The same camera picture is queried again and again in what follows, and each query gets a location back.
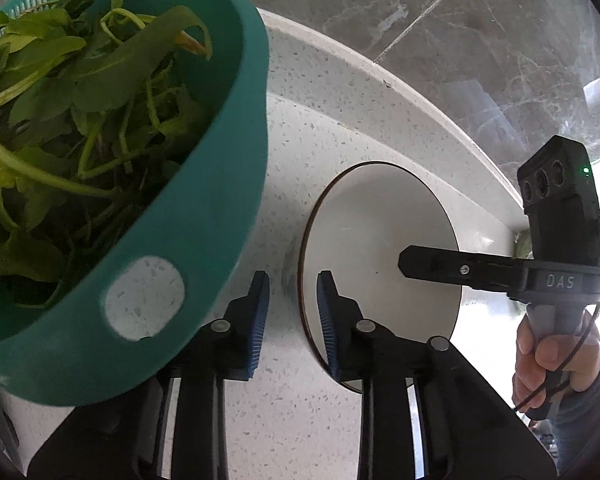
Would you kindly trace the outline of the right hand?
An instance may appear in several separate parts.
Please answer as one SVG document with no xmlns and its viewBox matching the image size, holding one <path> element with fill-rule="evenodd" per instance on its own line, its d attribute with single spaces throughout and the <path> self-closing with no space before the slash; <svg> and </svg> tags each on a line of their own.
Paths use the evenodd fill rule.
<svg viewBox="0 0 600 480">
<path fill-rule="evenodd" d="M 573 349 L 582 340 L 586 328 L 590 325 L 592 315 L 584 311 L 582 330 L 577 335 L 548 335 L 536 342 L 532 334 L 528 316 L 525 316 L 517 330 L 517 350 L 515 373 L 513 376 L 512 400 L 525 413 L 532 408 L 539 408 L 546 400 L 546 390 L 542 389 L 527 403 L 524 400 L 540 388 L 549 372 L 556 372 L 562 362 L 568 358 Z M 590 388 L 600 374 L 600 333 L 595 325 L 582 340 L 582 346 L 562 372 L 569 375 L 569 386 L 566 393 L 580 393 Z"/>
</svg>

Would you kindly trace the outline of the right forearm grey sleeve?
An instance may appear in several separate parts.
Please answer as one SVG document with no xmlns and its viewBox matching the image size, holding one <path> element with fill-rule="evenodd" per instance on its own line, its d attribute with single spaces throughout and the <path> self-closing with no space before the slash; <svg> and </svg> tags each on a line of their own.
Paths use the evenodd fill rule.
<svg viewBox="0 0 600 480">
<path fill-rule="evenodd" d="M 600 428 L 600 372 L 590 388 L 564 397 L 550 426 L 557 445 L 557 469 L 564 472 Z"/>
</svg>

